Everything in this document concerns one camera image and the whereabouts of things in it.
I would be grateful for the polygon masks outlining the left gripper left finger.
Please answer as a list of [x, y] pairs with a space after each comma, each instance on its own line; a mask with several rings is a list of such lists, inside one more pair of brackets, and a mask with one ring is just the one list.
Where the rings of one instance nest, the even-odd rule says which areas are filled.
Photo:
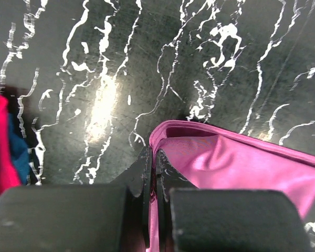
[[152, 151], [107, 184], [20, 186], [0, 196], [0, 251], [145, 251]]

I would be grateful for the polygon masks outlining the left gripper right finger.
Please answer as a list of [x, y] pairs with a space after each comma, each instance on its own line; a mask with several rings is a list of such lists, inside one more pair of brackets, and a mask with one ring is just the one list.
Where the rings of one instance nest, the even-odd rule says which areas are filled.
[[297, 209], [273, 190], [200, 190], [155, 159], [159, 251], [310, 251]]

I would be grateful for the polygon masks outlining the purple satin napkin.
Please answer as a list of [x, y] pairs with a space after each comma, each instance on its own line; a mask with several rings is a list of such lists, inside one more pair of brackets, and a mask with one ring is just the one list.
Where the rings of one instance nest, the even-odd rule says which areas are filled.
[[315, 200], [315, 156], [212, 125], [169, 120], [149, 137], [154, 155], [200, 189], [283, 192], [305, 217]]

